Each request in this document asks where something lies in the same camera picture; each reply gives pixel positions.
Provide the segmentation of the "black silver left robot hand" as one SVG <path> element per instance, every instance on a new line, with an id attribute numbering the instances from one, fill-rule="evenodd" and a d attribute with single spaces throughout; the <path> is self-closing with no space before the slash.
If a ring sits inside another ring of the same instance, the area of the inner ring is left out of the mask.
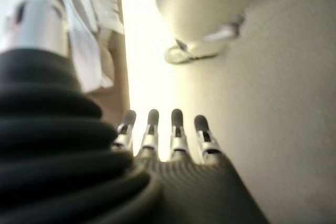
<path id="1" fill-rule="evenodd" d="M 115 129 L 80 90 L 63 0 L 25 0 L 1 46 L 1 223 L 266 223 L 206 117 L 189 153 L 183 114 L 171 114 L 171 158 L 151 110 L 132 153 L 136 114 Z"/>

